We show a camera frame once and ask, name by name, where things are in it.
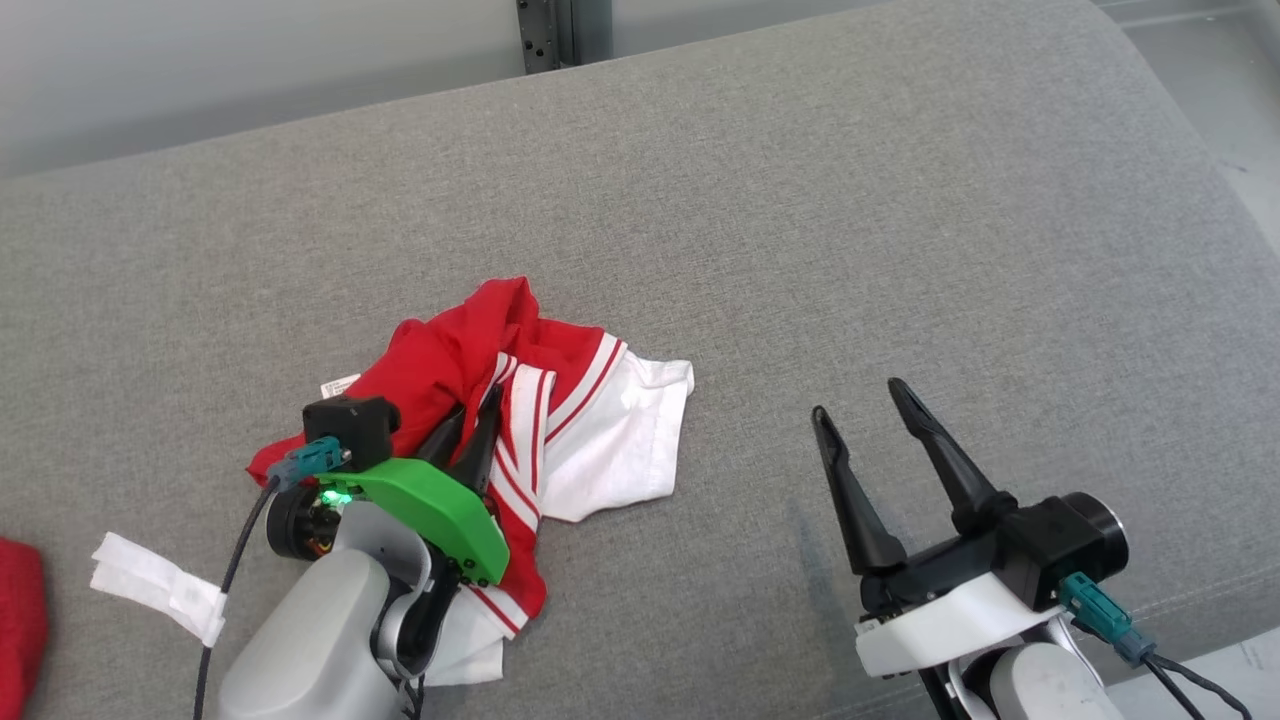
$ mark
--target red stripe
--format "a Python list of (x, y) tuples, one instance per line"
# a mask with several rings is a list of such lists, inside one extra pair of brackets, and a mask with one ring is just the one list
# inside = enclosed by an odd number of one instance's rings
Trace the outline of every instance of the red stripe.
[(541, 424), (543, 414), (543, 386), (547, 383), (547, 373), (543, 373), (538, 378), (538, 395), (534, 396), (534, 437), (529, 438), (529, 477), (531, 478), (531, 484), (534, 486), (534, 496), (538, 496), (538, 446), (543, 445), (541, 433), (539, 432), (539, 424)]
[(511, 470), (507, 469), (507, 464), (503, 462), (502, 460), (502, 454), (495, 452), (493, 456), (498, 459), (498, 469), (502, 470), (503, 475), (507, 475), (507, 483), (512, 487), (512, 489), (516, 491), (516, 496), (520, 497), (520, 500), (524, 500), (525, 505), (527, 505), (529, 509), (534, 511), (534, 518), (541, 518), (543, 514), (538, 511), (538, 506), (534, 505), (531, 500), (529, 500), (529, 496), (525, 495), (525, 491), (520, 489), (520, 483), (516, 482), (515, 477), (511, 474)]
[(520, 465), (516, 465), (516, 454), (511, 451), (511, 442), (504, 437), (498, 437), (498, 445), (494, 447), (493, 456), (502, 462), (502, 468), (507, 470), (508, 475), (511, 474), (511, 469), (507, 468), (507, 461), (503, 457), (511, 457), (511, 468), (520, 469)]
[(502, 372), (498, 373), (498, 382), (499, 383), (507, 379), (507, 375), (511, 374), (512, 364), (515, 364), (515, 363), (516, 363), (516, 359), (512, 357), (511, 355), (508, 355), (507, 356), (507, 363), (502, 366)]
[[(500, 383), (500, 382), (502, 382), (502, 375), (503, 375), (503, 373), (506, 373), (506, 372), (507, 372), (507, 365), (509, 365), (509, 364), (511, 364), (511, 356), (509, 356), (509, 355), (507, 356), (507, 360), (506, 360), (506, 361), (503, 361), (503, 364), (502, 364), (502, 368), (500, 368), (500, 369), (498, 368), (498, 360), (495, 359), (495, 360), (493, 361), (493, 384), (497, 384), (497, 383)], [(488, 389), (485, 389), (485, 393), (486, 393), (486, 395), (488, 395), (488, 392), (489, 392), (489, 391), (488, 391)]]
[(568, 424), (573, 420), (573, 418), (576, 418), (577, 414), (581, 413), (584, 407), (586, 407), (586, 404), (591, 401), (591, 398), (595, 396), (595, 391), (600, 389), (600, 383), (603, 383), (604, 378), (608, 377), (609, 368), (613, 366), (613, 361), (618, 357), (618, 350), (621, 348), (622, 348), (622, 341), (621, 340), (613, 341), (613, 354), (609, 355), (609, 361), (605, 363), (604, 369), (600, 370), (600, 377), (595, 378), (595, 384), (593, 384), (591, 389), (586, 392), (586, 397), (582, 398), (582, 402), (580, 402), (577, 407), (575, 407), (573, 411), (568, 414), (568, 418), (564, 418), (563, 423), (561, 423), (550, 433), (547, 434), (547, 442), (550, 442), (552, 438), (559, 434), (561, 430), (567, 428)]
[(516, 389), (515, 380), (504, 380), (502, 384), (502, 424), (498, 432), (498, 439), (507, 446), (507, 454), (511, 455), (512, 465), (516, 464), (516, 454), (511, 452), (511, 448), (516, 446), (515, 439), (511, 437), (511, 396)]
[(485, 606), (489, 609), (490, 612), (493, 612), (494, 615), (498, 616), (499, 620), (502, 620), (503, 623), (506, 623), (506, 625), (508, 628), (511, 628), (512, 633), (518, 633), (520, 632), (520, 628), (516, 626), (516, 624), (511, 621), (511, 618), (507, 618), (507, 615), (502, 610), (498, 610), (498, 606), (494, 605), (494, 602), (492, 600), (489, 600), (488, 597), (485, 597), (485, 594), (483, 592), (480, 592), (477, 588), (474, 588), (471, 585), (467, 585), (467, 589), (470, 589), (471, 592), (476, 593), (476, 597), (480, 598), (480, 602), (485, 603)]

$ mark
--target green led light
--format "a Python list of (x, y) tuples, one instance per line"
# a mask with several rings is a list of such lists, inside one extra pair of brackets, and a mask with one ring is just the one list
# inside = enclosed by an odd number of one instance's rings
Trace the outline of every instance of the green led light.
[(324, 502), (325, 505), (332, 505), (334, 507), (338, 507), (339, 505), (347, 505), (348, 502), (351, 502), (351, 496), (343, 495), (335, 489), (326, 489), (323, 493), (320, 493), (320, 501)]

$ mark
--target white velcro strap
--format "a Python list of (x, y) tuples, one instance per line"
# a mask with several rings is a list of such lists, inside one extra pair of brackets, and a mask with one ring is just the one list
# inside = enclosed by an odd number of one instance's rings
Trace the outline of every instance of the white velcro strap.
[(227, 596), (218, 585), (183, 573), (169, 560), (115, 533), (106, 533), (93, 552), (97, 566), (90, 587), (159, 610), (173, 618), (205, 647), (214, 647), (227, 620)]

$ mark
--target black cable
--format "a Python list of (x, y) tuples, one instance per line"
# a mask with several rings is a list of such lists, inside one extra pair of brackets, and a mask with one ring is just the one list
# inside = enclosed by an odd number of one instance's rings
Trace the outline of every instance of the black cable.
[[(253, 534), (253, 525), (257, 524), (257, 518), (262, 514), (262, 509), (266, 507), (266, 501), (271, 498), (271, 493), (275, 492), (275, 488), (279, 484), (279, 477), (269, 479), (266, 486), (262, 487), (262, 495), (257, 496), (257, 502), (253, 503), (253, 509), (248, 511), (244, 527), (241, 528), (241, 534), (236, 538), (236, 548), (232, 551), (232, 560), (227, 564), (227, 574), (223, 575), (223, 594), (230, 592), (232, 580), (236, 579), (236, 570), (239, 568), (239, 559), (244, 555), (244, 546), (248, 544), (250, 536)], [(191, 714), (192, 720), (201, 720), (205, 716), (205, 685), (209, 684), (209, 660), (212, 655), (214, 648), (211, 647), (206, 647), (200, 653), (200, 670), (196, 674), (196, 708)]]
[(404, 694), (408, 698), (408, 707), (401, 708), (401, 714), (407, 720), (422, 720), (422, 705), (426, 700), (426, 687), (422, 678), (419, 678), (417, 682), (419, 685), (416, 692), (413, 691), (413, 680), (404, 680), (401, 685), (401, 689), (404, 691)]
[(1165, 689), (1169, 691), (1169, 694), (1174, 696), (1174, 700), (1176, 700), (1178, 703), (1183, 706), (1183, 710), (1185, 710), (1187, 714), (1192, 716), (1192, 720), (1204, 720), (1204, 715), (1202, 715), (1201, 711), (1192, 702), (1192, 700), (1187, 697), (1187, 694), (1176, 684), (1174, 684), (1174, 679), (1170, 678), (1167, 673), (1165, 673), (1164, 667), (1156, 665), (1149, 657), (1147, 660), (1143, 660), (1142, 664), (1146, 665), (1148, 670), (1151, 670), (1151, 674), (1155, 675), (1157, 680), (1160, 680), (1161, 685), (1165, 685)]
[(1178, 673), (1179, 675), (1187, 678), (1192, 683), (1196, 683), (1197, 685), (1222, 698), (1222, 702), (1229, 705), (1231, 710), (1239, 712), (1240, 717), (1243, 717), (1244, 720), (1253, 720), (1253, 715), (1249, 712), (1249, 708), (1244, 707), (1244, 703), (1236, 700), (1235, 696), (1233, 696), (1231, 693), (1226, 692), (1226, 689), (1222, 685), (1204, 678), (1203, 675), (1196, 673), (1190, 667), (1187, 667), (1180, 662), (1175, 662), (1162, 655), (1152, 653), (1151, 661), (1155, 665), (1158, 665), (1160, 667), (1169, 670), (1170, 673)]

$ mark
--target gray sofa cushion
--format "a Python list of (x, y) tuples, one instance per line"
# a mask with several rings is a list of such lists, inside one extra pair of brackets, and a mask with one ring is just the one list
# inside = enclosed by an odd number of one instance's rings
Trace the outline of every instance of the gray sofa cushion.
[[(102, 534), (220, 577), (241, 468), (319, 384), (521, 273), (698, 391), (676, 495), (548, 523), (507, 679), (434, 717), (920, 716), (856, 661), (808, 423), (910, 550), (948, 537), (893, 374), (1023, 500), (1123, 516), (1110, 587), (1171, 655), (1280, 624), (1280, 263), (1084, 0), (896, 0), (23, 178), (0, 237), (0, 534), (52, 612), (32, 717), (183, 716), (197, 643), (88, 589)], [(301, 570), (251, 544), (214, 687)]]

